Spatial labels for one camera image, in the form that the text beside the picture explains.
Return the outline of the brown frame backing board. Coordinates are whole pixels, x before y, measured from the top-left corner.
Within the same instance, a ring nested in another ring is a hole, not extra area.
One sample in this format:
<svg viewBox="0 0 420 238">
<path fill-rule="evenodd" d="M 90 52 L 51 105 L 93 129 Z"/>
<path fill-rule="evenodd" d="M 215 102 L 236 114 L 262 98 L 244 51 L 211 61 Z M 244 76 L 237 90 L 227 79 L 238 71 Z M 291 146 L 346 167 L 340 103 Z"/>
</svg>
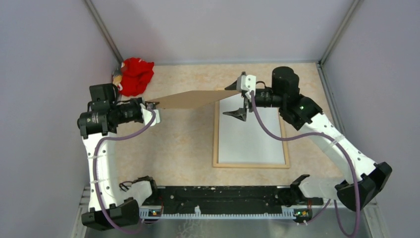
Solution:
<svg viewBox="0 0 420 238">
<path fill-rule="evenodd" d="M 156 103 L 156 107 L 161 109 L 195 109 L 239 93 L 238 91 L 230 90 L 191 90 L 149 99 L 147 102 Z"/>
</svg>

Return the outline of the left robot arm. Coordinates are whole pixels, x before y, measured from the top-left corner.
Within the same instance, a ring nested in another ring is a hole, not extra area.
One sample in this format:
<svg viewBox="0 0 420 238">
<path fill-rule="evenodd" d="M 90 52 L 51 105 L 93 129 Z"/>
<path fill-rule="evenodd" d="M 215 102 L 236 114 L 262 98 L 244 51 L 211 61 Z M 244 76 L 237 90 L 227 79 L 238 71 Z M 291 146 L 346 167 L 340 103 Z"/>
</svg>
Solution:
<svg viewBox="0 0 420 238">
<path fill-rule="evenodd" d="M 89 164 L 91 193 L 82 224 L 98 231 L 116 229 L 135 234 L 139 230 L 128 230 L 127 226 L 140 224 L 141 204 L 155 204 L 159 192 L 150 177 L 135 182 L 127 191 L 120 188 L 115 144 L 160 123 L 160 113 L 156 103 L 141 97 L 120 100 L 118 88 L 112 83 L 90 86 L 89 91 L 88 109 L 77 120 Z"/>
</svg>

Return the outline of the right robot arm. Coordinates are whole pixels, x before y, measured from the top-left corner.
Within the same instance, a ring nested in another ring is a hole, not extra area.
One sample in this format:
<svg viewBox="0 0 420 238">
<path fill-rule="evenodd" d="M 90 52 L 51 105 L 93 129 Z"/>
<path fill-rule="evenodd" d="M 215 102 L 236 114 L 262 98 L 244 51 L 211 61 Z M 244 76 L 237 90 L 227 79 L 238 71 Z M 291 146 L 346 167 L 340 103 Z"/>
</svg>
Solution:
<svg viewBox="0 0 420 238">
<path fill-rule="evenodd" d="M 228 115 L 245 121 L 247 113 L 256 113 L 257 108 L 277 108 L 281 118 L 296 129 L 297 137 L 308 137 L 342 173 L 341 178 L 300 176 L 292 183 L 292 201 L 304 204 L 310 198 L 326 198 L 359 212 L 383 190 L 392 168 L 357 149 L 313 99 L 301 94 L 299 81 L 292 68 L 279 66 L 272 71 L 271 86 L 258 88 L 256 77 L 242 72 L 226 90 L 239 92 L 244 104 Z"/>
</svg>

